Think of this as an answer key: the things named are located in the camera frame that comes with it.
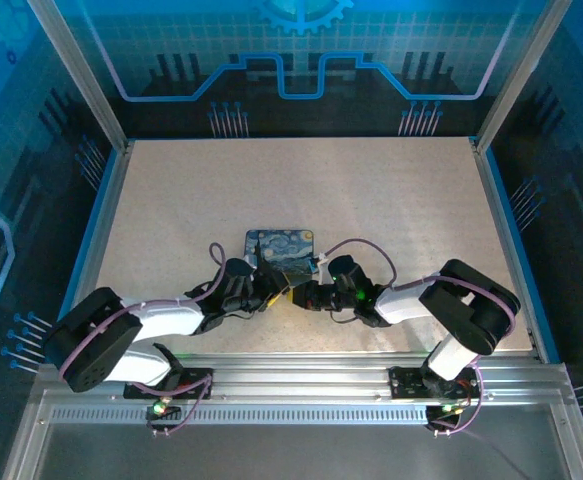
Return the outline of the aluminium side rail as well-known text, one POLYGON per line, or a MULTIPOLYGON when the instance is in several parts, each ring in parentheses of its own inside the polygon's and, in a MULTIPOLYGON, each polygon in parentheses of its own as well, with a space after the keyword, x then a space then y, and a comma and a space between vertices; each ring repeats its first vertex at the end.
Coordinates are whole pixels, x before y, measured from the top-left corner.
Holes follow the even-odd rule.
POLYGON ((97 286, 133 147, 134 141, 131 141, 123 153, 113 152, 107 162, 58 319, 64 317, 97 286))

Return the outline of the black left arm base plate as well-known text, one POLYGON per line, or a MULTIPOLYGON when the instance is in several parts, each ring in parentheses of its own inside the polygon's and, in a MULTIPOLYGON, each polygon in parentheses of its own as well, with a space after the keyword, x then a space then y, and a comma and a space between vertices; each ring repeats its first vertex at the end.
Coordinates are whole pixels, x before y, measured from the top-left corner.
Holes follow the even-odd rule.
POLYGON ((142 386, 127 384, 124 387, 125 399, 151 399, 170 397, 176 400, 191 400, 197 398, 203 391, 205 383, 208 388, 203 399, 209 399, 213 384, 212 368, 184 368, 170 371, 157 385, 142 386))

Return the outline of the aluminium mounting rail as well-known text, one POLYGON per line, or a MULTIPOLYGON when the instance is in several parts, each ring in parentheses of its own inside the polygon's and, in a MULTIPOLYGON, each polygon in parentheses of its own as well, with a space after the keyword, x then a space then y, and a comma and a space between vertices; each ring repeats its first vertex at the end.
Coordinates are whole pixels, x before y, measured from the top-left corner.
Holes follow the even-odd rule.
MULTIPOLYGON (((187 355, 186 367, 214 370, 212 403, 369 404, 391 401, 388 369, 418 367, 423 355, 273 353, 187 355)), ((479 362, 486 406, 572 403, 566 367, 526 353, 496 354, 479 362)))

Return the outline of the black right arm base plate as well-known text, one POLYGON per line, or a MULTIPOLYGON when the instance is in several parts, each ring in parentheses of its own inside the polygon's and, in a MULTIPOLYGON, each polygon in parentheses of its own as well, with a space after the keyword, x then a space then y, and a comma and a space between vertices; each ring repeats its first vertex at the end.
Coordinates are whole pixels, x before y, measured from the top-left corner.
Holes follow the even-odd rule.
POLYGON ((445 380, 429 368, 391 367, 388 382, 393 399, 477 400, 481 389, 476 372, 464 368, 452 380, 445 380))

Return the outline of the starry night print mat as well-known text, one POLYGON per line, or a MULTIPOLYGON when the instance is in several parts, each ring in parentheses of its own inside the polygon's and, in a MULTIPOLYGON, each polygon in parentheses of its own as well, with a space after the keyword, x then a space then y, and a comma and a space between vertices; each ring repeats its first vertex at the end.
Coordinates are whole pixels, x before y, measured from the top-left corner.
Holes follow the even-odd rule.
POLYGON ((315 271, 314 234, 307 229, 249 230, 245 235, 244 259, 257 267, 259 259, 284 273, 292 284, 311 280, 315 271))

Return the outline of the aluminium frame post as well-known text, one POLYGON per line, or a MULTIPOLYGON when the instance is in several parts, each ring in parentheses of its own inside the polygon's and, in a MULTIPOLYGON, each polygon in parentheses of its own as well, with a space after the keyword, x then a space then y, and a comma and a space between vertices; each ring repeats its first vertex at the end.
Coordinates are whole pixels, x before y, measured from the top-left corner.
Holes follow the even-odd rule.
POLYGON ((118 153, 129 141, 54 0, 26 0, 105 136, 118 153))
POLYGON ((510 71, 507 80, 496 97, 474 141, 473 150, 485 156, 497 133, 505 123, 518 97, 532 73, 537 68, 555 32, 562 23, 572 0, 547 0, 536 21, 521 56, 510 71))

